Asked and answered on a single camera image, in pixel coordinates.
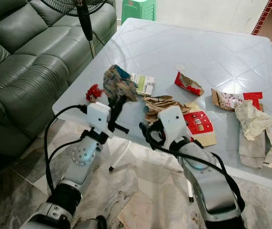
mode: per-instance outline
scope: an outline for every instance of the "white wall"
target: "white wall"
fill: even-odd
[[[157,21],[183,27],[250,34],[268,0],[157,0]],[[122,0],[116,0],[121,19]]]

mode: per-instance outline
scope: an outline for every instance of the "table surface pattern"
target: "table surface pattern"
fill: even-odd
[[[104,72],[117,64],[128,73],[155,77],[152,96],[171,95],[180,103],[196,101],[210,118],[217,144],[208,150],[223,159],[236,176],[272,186],[272,169],[255,169],[240,163],[239,121],[234,112],[212,104],[211,88],[226,93],[263,92],[264,111],[272,114],[272,49],[260,36],[226,34],[128,19],[97,57],[53,105],[54,113],[73,104],[86,104],[85,93],[95,83],[102,88]],[[174,84],[179,65],[184,75],[197,81],[205,93],[197,97]],[[107,104],[106,96],[99,100]],[[127,103],[118,123],[130,133],[115,134],[145,144],[139,122],[144,120],[144,102]],[[86,123],[86,116],[70,110],[61,119]]]

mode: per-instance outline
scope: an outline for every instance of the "red snack wrapper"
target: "red snack wrapper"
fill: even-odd
[[[184,120],[188,122],[187,128],[191,137],[199,141],[202,146],[216,144],[215,131],[206,113],[195,102],[185,105],[191,108],[183,115]]]
[[[103,90],[99,89],[97,84],[91,86],[91,88],[86,93],[86,100],[89,102],[96,102],[98,97],[101,97]]]
[[[178,72],[175,84],[198,96],[201,96],[204,93],[203,88],[196,81],[184,76],[181,72]]]
[[[262,105],[259,102],[259,99],[263,98],[262,92],[248,92],[242,94],[230,94],[217,91],[211,88],[212,92],[212,103],[218,107],[234,111],[238,104],[244,102],[245,100],[252,100],[252,105],[255,106],[258,110],[262,111]]]

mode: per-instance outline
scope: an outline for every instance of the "green plastic stool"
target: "green plastic stool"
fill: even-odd
[[[156,0],[123,0],[121,24],[128,18],[156,20]]]

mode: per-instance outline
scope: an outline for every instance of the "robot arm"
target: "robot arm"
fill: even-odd
[[[110,106],[101,103],[91,103],[82,107],[87,114],[87,122],[91,130],[82,133],[82,140],[71,154],[71,164],[64,177],[52,191],[46,203],[40,205],[37,211],[22,225],[21,229],[70,229],[76,207],[89,186],[93,174],[96,155],[103,149],[108,137],[113,136],[115,128],[128,133],[128,129],[115,123],[126,96],[113,100]],[[89,219],[76,228],[107,229],[103,216]]]
[[[212,153],[201,148],[199,144],[190,142],[191,137],[187,133],[187,126],[180,108],[172,106],[159,112],[158,117],[159,121],[149,128],[140,124],[143,135],[146,136],[146,141],[153,149],[162,150],[161,147],[163,147],[165,152],[177,152],[177,160],[188,180],[189,200],[193,201],[194,192],[206,227],[208,229],[219,229],[225,226],[233,229],[244,228],[240,206],[227,178],[207,164],[186,158],[186,156],[196,157],[216,166]],[[157,135],[160,141],[154,139],[153,134]],[[243,200],[239,199],[239,201],[242,202],[241,208],[244,208]]]
[[[63,179],[58,183],[46,203],[25,222],[21,229],[69,229],[76,207],[87,189],[91,177],[94,160],[102,150],[108,137],[118,128],[125,133],[128,130],[115,123],[126,97],[123,96],[109,107],[100,103],[90,104],[86,110],[87,120],[92,126],[90,131],[83,132],[83,140],[72,152],[72,162]],[[159,113],[159,121],[150,128],[140,124],[146,141],[153,149],[157,148],[176,156],[188,180],[190,201],[198,203],[201,216],[207,229],[227,228],[242,229],[240,195],[232,192],[228,184],[228,176],[216,167],[212,153],[202,149],[198,144],[190,142],[186,123],[181,110],[177,106],[170,107]],[[159,133],[155,140],[151,135]],[[79,229],[106,229],[106,220],[102,216],[89,219],[79,224]]]

